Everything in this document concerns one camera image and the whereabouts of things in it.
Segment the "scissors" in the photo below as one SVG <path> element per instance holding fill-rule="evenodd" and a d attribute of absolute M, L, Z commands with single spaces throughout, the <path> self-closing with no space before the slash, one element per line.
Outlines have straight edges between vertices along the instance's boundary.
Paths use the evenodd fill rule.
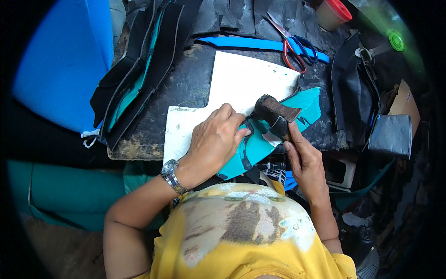
<path fill-rule="evenodd" d="M 301 55 L 304 56 L 305 58 L 307 58 L 309 64 L 312 65 L 318 61 L 318 54 L 316 52 L 316 48 L 307 39 L 292 35 L 285 28 L 283 28 L 279 24 L 279 22 L 269 12 L 266 12 L 266 13 L 269 16 L 269 17 L 266 17 L 266 19 L 279 31 L 279 33 L 283 37 L 283 58 L 285 60 L 286 65 L 288 67 L 290 67 L 291 69 L 304 74 L 306 72 L 306 67 L 305 67 L 305 64 L 304 64 L 302 58 L 297 53 L 302 53 Z M 305 44 L 305 46 L 307 46 L 308 48 L 310 48 L 312 50 L 313 57 L 311 57 L 308 54 L 308 52 L 306 51 L 306 49 L 304 47 L 304 44 Z M 290 49 L 291 52 L 294 54 L 294 56 L 296 56 L 297 60 L 299 61 L 300 65 L 302 67 L 302 71 L 296 70 L 289 62 L 288 49 Z"/>

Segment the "red lid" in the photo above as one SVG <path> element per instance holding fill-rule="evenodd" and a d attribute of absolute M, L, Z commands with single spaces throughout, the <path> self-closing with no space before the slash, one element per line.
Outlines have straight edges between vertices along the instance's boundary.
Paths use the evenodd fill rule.
<path fill-rule="evenodd" d="M 330 7 L 345 21 L 351 21 L 352 16 L 348 9 L 339 0 L 325 0 Z"/>

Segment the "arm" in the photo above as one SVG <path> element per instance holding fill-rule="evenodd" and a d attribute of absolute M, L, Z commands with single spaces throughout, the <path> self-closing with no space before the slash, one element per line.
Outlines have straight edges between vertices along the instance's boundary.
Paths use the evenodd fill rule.
<path fill-rule="evenodd" d="M 322 153 L 305 139 L 296 122 L 288 125 L 293 143 L 284 142 L 293 176 L 310 203 L 311 220 L 330 253 L 343 254 L 338 225 L 331 210 Z"/>
<path fill-rule="evenodd" d="M 249 129 L 239 129 L 244 115 L 229 104 L 215 110 L 194 128 L 187 154 L 175 175 L 184 188 L 192 189 L 216 174 L 234 156 Z M 104 221 L 104 265 L 107 278 L 136 277 L 150 269 L 141 229 L 178 194 L 160 176 L 117 200 Z"/>

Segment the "hand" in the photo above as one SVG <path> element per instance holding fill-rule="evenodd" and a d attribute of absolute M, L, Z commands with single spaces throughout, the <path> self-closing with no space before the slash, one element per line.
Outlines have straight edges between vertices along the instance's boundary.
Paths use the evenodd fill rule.
<path fill-rule="evenodd" d="M 284 142 L 293 177 L 310 203 L 329 198 L 322 153 L 302 136 L 297 123 L 288 124 L 293 143 Z"/>
<path fill-rule="evenodd" d="M 245 115 L 223 104 L 192 132 L 187 154 L 176 171 L 185 188 L 194 188 L 215 175 L 231 159 L 249 129 L 238 129 Z"/>

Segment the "wristwatch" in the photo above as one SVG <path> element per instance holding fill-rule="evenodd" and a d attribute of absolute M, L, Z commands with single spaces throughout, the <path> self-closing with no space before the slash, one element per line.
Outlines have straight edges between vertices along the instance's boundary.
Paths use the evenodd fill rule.
<path fill-rule="evenodd" d="M 189 192 L 191 189 L 184 188 L 178 182 L 177 177 L 175 176 L 175 171 L 177 170 L 179 162 L 177 160 L 169 160 L 167 161 L 163 167 L 161 168 L 161 176 L 165 181 L 172 187 L 175 192 L 179 195 Z"/>

